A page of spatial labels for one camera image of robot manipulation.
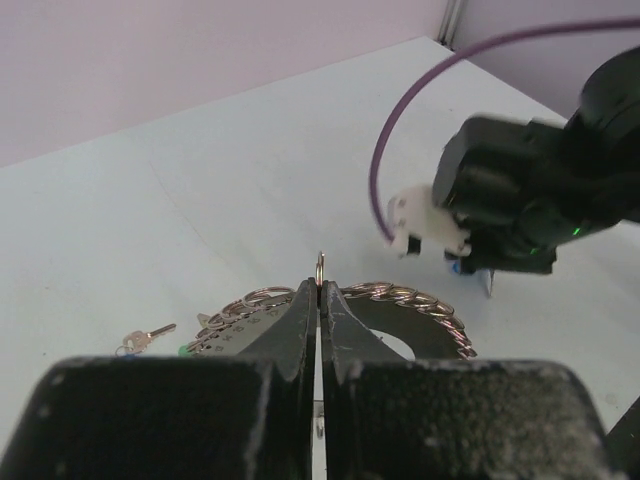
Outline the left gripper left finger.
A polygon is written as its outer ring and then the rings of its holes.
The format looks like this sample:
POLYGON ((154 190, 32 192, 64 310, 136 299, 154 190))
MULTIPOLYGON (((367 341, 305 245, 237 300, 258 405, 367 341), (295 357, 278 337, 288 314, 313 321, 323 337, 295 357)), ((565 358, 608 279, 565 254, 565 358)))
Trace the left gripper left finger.
POLYGON ((318 293, 234 356, 71 357, 36 385, 5 479, 308 479, 318 293))

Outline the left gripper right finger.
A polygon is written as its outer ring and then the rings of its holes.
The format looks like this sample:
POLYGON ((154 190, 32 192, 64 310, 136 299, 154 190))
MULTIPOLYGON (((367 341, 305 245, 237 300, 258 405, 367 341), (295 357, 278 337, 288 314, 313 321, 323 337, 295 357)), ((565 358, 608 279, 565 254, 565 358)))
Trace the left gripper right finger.
POLYGON ((591 398, 527 360, 323 359, 331 479, 614 479, 591 398))

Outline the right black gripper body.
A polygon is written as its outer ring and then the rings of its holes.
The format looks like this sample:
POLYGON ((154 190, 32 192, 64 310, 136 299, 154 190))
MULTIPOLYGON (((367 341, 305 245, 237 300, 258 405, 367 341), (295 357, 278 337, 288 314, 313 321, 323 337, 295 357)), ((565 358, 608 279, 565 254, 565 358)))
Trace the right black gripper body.
POLYGON ((469 255, 445 254, 456 261, 458 273, 552 273, 556 249, 534 239, 520 224, 537 197, 529 180, 543 151, 527 140, 537 133, 549 140, 557 130, 535 122, 474 116, 446 144, 432 185, 432 203, 469 233, 469 255))

